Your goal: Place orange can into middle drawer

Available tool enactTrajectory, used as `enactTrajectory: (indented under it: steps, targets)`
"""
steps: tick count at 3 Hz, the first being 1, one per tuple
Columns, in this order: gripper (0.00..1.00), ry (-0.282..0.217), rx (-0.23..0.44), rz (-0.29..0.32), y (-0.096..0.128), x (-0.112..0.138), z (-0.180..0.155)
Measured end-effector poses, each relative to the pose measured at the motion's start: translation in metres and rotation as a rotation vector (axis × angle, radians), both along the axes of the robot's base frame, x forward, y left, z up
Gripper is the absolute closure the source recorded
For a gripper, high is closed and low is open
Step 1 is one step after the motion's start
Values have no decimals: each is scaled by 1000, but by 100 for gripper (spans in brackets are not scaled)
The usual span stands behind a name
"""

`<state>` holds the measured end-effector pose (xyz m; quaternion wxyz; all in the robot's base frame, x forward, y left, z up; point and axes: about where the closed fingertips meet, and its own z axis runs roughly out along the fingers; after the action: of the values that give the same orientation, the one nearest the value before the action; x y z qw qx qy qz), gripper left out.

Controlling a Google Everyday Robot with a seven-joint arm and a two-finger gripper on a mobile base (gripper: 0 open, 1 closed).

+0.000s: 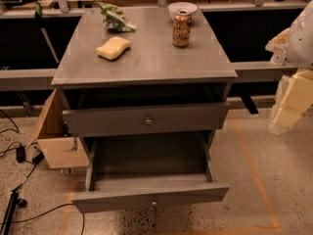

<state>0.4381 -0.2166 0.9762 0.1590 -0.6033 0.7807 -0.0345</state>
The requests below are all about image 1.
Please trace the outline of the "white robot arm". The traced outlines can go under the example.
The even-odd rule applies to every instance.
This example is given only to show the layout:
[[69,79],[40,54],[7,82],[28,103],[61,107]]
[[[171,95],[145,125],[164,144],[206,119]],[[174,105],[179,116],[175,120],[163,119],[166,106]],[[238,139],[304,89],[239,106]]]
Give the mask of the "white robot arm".
[[273,53],[273,65],[288,62],[297,68],[294,75],[282,76],[270,115],[269,131],[281,135],[290,131],[313,105],[313,1],[265,49]]

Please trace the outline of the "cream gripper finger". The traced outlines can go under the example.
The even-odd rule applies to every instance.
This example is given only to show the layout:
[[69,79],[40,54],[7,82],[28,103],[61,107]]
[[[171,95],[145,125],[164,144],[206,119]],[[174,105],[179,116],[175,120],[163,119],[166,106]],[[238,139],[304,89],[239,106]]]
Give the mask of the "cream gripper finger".
[[265,50],[273,53],[270,59],[271,64],[275,66],[281,66],[284,63],[287,57],[286,51],[289,33],[290,30],[286,28],[275,37],[273,37],[271,40],[269,40],[268,43],[265,45]]

